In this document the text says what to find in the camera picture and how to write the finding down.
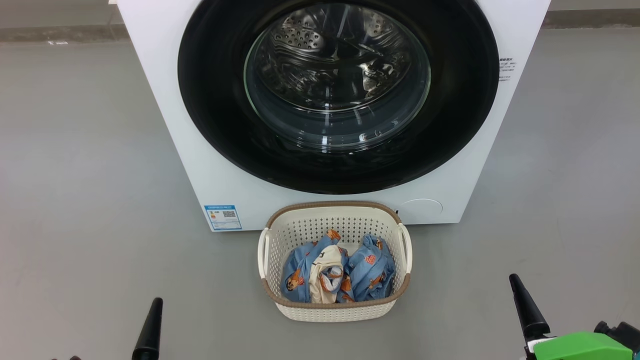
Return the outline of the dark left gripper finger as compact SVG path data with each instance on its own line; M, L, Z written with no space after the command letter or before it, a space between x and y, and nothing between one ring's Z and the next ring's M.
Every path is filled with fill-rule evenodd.
M162 336L163 299L153 299L132 352L132 360L159 360Z

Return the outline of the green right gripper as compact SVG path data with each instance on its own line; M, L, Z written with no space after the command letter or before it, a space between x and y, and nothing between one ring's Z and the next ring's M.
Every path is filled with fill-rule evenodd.
M634 360L634 353L605 333L574 332L549 337L550 326L521 278L512 273L509 284L525 341L526 360Z

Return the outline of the blue bear-print garment cream lining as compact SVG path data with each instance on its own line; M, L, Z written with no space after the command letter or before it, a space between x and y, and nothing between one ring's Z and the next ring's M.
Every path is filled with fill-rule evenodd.
M293 249L285 261L281 293L292 302L330 305L338 301L345 280L348 252L339 246L342 237L330 228L320 239Z

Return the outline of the blue energy label sticker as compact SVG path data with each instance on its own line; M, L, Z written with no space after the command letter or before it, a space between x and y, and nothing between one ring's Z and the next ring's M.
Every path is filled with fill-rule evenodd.
M235 205L204 205L203 209L212 231L243 230Z

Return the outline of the round drain filter cover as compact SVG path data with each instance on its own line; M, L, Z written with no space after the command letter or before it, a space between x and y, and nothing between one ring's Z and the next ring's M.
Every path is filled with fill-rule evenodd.
M400 204L396 213L404 225L440 224L442 210L438 201L418 198Z

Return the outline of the cream perforated laundry basket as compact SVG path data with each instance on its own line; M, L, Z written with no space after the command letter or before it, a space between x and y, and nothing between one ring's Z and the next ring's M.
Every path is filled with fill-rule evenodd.
M352 254L365 235L378 236L390 246L396 265L390 296L355 303L311 304L290 301L281 292L282 273L291 251L304 242L318 240L334 229L339 246ZM300 322L355 322L384 316L406 292L413 267L409 231L386 205L363 201L296 203L277 210L260 233L257 264L263 289L288 319Z

